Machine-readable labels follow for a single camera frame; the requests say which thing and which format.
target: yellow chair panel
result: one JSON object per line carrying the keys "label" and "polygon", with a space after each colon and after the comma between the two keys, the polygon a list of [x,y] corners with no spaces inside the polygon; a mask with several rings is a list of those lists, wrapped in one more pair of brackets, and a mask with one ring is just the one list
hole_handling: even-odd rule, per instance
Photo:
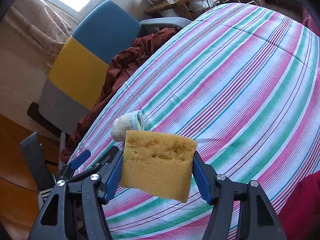
{"label": "yellow chair panel", "polygon": [[108,67],[107,63],[71,36],[57,56],[49,79],[91,110],[101,93]]}

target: chair armrest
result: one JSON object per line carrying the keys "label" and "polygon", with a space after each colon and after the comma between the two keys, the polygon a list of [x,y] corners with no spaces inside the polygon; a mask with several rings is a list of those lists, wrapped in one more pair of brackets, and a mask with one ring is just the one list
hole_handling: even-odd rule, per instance
{"label": "chair armrest", "polygon": [[159,28],[176,28],[183,29],[191,23],[190,20],[181,17],[164,17],[156,19],[142,20],[140,24],[144,27],[159,27]]}

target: gray chair panel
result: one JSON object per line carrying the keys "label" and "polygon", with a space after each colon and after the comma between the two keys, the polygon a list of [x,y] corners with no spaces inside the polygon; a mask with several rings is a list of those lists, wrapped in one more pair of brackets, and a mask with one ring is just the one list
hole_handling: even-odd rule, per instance
{"label": "gray chair panel", "polygon": [[47,78],[39,100],[39,113],[61,131],[71,135],[89,109],[62,92]]}

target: red cloth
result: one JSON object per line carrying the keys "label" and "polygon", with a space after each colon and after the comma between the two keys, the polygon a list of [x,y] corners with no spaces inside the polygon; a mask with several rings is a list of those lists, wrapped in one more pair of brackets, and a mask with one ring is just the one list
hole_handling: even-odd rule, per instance
{"label": "red cloth", "polygon": [[77,129],[68,138],[65,149],[60,153],[60,158],[64,163],[68,162],[83,136],[124,82],[177,32],[176,29],[164,28],[155,34],[137,38],[133,41],[132,47],[119,53],[111,60],[97,102],[92,111],[79,121]]}
{"label": "red cloth", "polygon": [[320,37],[320,31],[319,31],[316,23],[313,21],[310,14],[307,12],[307,10],[305,8],[303,8],[302,15],[303,15],[302,24]]}
{"label": "red cloth", "polygon": [[320,171],[305,177],[293,190],[279,213],[287,240],[320,239],[319,188]]}

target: brown cloth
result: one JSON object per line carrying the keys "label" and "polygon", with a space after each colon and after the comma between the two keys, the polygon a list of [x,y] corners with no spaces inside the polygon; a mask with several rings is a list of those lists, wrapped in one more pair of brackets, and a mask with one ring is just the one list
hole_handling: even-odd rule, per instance
{"label": "brown cloth", "polygon": [[176,29],[164,28],[155,34],[137,38],[133,41],[132,47],[111,60],[97,102],[92,111],[79,121],[76,130],[66,141],[65,149],[60,153],[60,158],[64,163],[68,162],[83,136],[124,82],[177,32]]}

